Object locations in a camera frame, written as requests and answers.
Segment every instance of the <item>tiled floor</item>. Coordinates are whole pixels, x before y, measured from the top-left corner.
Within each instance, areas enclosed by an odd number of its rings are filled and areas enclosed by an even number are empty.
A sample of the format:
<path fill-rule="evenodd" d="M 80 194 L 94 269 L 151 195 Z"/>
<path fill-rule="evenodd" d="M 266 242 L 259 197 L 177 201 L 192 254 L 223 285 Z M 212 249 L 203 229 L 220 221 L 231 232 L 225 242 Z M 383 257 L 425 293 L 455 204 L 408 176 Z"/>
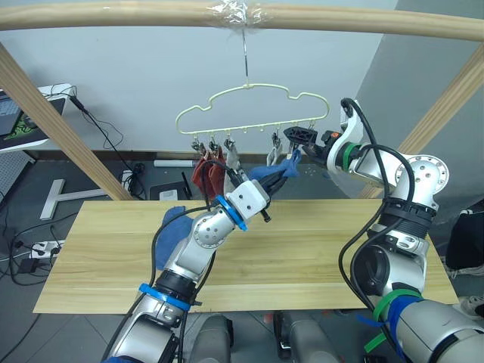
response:
<path fill-rule="evenodd" d="M 107 163 L 114 175 L 122 170 L 118 162 Z M 176 182 L 182 179 L 181 171 L 191 174 L 190 169 L 154 169 L 146 162 L 147 171 L 143 179 L 148 189 L 152 185 Z M 280 199 L 343 198 L 343 193 L 330 181 L 322 178 L 319 171 L 311 165 L 301 165 L 301 177 L 290 180 L 277 195 Z M 80 191 L 96 186 L 71 162 L 38 162 L 23 175 L 17 187 L 8 195 L 8 234 L 40 223 L 39 216 L 52 180 L 65 178 L 64 192 Z M 82 201 L 74 200 L 60 203 L 54 218 L 66 216 L 79 210 Z M 0 211 L 0 225 L 3 225 L 7 208 Z M 59 238 L 65 238 L 73 219 L 55 225 Z M 22 240 L 26 244 L 51 239 L 49 226 L 36 228 L 25 233 Z M 5 262 L 0 262 L 4 270 Z M 461 289 L 472 291 L 478 283 L 464 278 Z M 30 276 L 18 276 L 23 282 L 39 281 Z M 42 285 L 20 287 L 11 282 L 8 276 L 0 280 L 0 357 L 4 355 L 26 332 L 35 315 L 31 313 L 40 294 Z M 277 362 L 274 334 L 271 323 L 264 320 L 265 312 L 230 312 L 225 315 L 234 322 L 235 344 L 232 361 L 238 362 Z M 351 312 L 339 316 L 335 312 L 314 311 L 311 315 L 328 332 L 336 351 L 347 363 L 361 361 L 363 345 L 377 334 L 377 329 L 358 322 L 357 314 Z M 201 324 L 208 314 L 190 314 L 185 336 L 185 356 L 189 357 L 191 346 Z M 121 320 L 119 315 L 42 315 L 26 340 L 5 361 L 5 363 L 91 363 L 98 362 Z M 396 361 L 391 349 L 383 344 L 376 354 Z"/>

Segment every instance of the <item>wooden frame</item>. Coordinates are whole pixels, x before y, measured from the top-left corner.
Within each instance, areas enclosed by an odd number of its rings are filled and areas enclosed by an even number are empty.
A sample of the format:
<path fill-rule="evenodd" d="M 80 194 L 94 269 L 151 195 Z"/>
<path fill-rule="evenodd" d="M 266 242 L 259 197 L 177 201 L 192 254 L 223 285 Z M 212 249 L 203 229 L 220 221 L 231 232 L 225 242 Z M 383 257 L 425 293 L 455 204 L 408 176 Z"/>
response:
<path fill-rule="evenodd" d="M 65 26 L 227 26 L 219 2 L 86 2 L 2 8 L 0 30 Z M 265 4 L 249 6 L 260 14 L 249 23 L 264 29 L 311 29 L 343 32 L 432 36 L 484 42 L 484 20 L 366 8 Z M 484 82 L 484 50 L 477 51 L 400 145 L 419 152 L 459 111 Z M 7 50 L 0 45 L 0 87 L 36 120 L 42 131 L 114 200 L 131 199 L 120 183 L 40 95 Z M 379 191 L 365 188 L 360 197 Z"/>

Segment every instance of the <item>metal base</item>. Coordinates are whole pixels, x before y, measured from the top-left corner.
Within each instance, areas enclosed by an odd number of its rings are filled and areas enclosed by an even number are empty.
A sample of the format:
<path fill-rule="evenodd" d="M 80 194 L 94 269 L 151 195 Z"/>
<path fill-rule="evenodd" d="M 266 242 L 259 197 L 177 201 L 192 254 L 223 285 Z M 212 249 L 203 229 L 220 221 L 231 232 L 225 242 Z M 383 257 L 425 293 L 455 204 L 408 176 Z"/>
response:
<path fill-rule="evenodd" d="M 106 192 L 102 189 L 92 189 L 90 191 L 77 191 L 74 193 L 62 194 L 62 188 L 64 187 L 65 182 L 66 179 L 55 179 L 52 182 L 51 190 L 48 192 L 47 200 L 44 204 L 44 209 L 40 214 L 40 219 L 42 221 L 52 219 L 55 208 L 57 207 L 57 203 L 59 202 L 64 202 L 65 200 L 84 199 L 106 195 Z"/>

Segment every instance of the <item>blue ring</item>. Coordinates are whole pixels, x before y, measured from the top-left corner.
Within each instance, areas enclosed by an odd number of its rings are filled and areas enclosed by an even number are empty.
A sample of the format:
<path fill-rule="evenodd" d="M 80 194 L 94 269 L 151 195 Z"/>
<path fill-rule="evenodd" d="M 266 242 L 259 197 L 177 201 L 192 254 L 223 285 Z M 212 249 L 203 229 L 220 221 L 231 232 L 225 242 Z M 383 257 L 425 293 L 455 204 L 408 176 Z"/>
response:
<path fill-rule="evenodd" d="M 155 299 L 158 299 L 170 305 L 176 306 L 177 308 L 183 310 L 184 312 L 187 312 L 188 310 L 190 310 L 190 307 L 191 307 L 190 304 L 187 304 L 186 302 L 175 299 L 174 297 L 165 295 L 164 293 L 161 293 L 160 291 L 150 287 L 150 285 L 148 284 L 141 284 L 139 286 L 139 290 L 142 293 L 146 293 L 147 295 L 154 297 Z"/>
<path fill-rule="evenodd" d="M 235 224 L 242 230 L 246 231 L 247 230 L 247 225 L 245 224 L 244 220 L 240 217 L 239 213 L 237 210 L 231 207 L 230 204 L 228 204 L 227 200 L 222 195 L 217 195 L 216 196 L 217 201 L 225 208 L 227 213 L 229 214 L 230 217 L 234 220 Z"/>

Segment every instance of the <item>wooden tabletop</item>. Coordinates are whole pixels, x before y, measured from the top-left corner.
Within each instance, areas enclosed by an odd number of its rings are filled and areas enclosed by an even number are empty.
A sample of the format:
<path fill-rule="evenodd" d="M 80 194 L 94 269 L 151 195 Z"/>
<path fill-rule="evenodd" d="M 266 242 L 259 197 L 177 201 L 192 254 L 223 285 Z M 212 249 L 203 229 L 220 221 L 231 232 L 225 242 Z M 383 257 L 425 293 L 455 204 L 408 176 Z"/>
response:
<path fill-rule="evenodd" d="M 34 312 L 118 314 L 150 278 L 150 243 L 165 211 L 199 201 L 84 202 Z M 344 245 L 374 214 L 379 200 L 275 200 L 264 223 L 234 231 L 217 252 L 202 306 L 192 312 L 349 309 L 362 304 L 337 268 Z M 346 256 L 346 266 L 354 250 Z M 423 296 L 458 301 L 432 244 Z"/>

